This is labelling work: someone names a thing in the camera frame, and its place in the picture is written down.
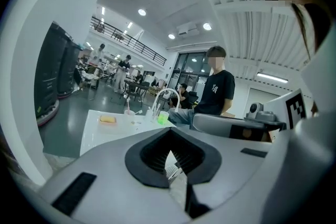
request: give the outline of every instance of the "neck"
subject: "neck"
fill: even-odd
[[[220,67],[218,69],[214,69],[214,75],[218,74],[221,71],[223,71],[222,67]]]

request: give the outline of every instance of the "black rectangular strip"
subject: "black rectangular strip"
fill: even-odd
[[[248,155],[252,155],[252,156],[257,156],[260,158],[265,158],[267,155],[267,152],[265,151],[258,151],[258,150],[253,150],[251,148],[243,148],[240,152],[248,154]]]
[[[96,175],[81,173],[63,193],[53,202],[52,206],[63,214],[70,216],[85,193],[88,191]]]

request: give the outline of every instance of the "white table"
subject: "white table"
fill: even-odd
[[[117,119],[116,126],[107,126],[99,123],[101,115],[113,116]],[[150,130],[161,129],[166,127],[175,127],[174,124],[167,121],[165,125],[157,122],[144,122],[145,116],[135,116],[139,125],[132,125],[126,120],[124,114],[107,113],[96,110],[89,110],[86,119],[82,142],[80,145],[80,156],[86,151],[106,142],[118,140],[127,136],[147,132]]]

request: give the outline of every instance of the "person in black shirt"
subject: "person in black shirt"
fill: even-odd
[[[143,82],[143,75],[141,75],[140,71],[138,71],[138,75],[135,77],[135,80],[139,84],[141,84]]]
[[[189,100],[189,93],[187,92],[188,85],[183,83],[181,84],[179,88],[179,96],[180,96],[180,105],[179,108],[186,108]],[[169,106],[170,108],[174,108],[177,106],[177,97],[173,97],[171,100],[169,100]]]
[[[125,61],[120,61],[118,64],[117,74],[116,75],[116,83],[114,84],[114,92],[119,91],[119,84],[120,89],[123,90],[124,80],[126,78],[126,73],[130,70],[130,63],[131,56],[127,55]]]
[[[215,46],[207,51],[206,56],[214,73],[205,83],[200,103],[195,109],[179,109],[178,112],[169,109],[170,122],[190,125],[195,113],[223,115],[232,106],[235,78],[230,72],[223,70],[226,51],[220,46]]]

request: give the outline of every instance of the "short dark hair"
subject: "short dark hair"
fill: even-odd
[[[186,90],[188,88],[188,85],[183,83],[183,84],[181,84],[181,87],[184,88],[184,90]]]
[[[207,52],[206,52],[206,56],[209,57],[226,57],[226,51],[224,48],[222,48],[221,46],[215,46],[210,48]]]

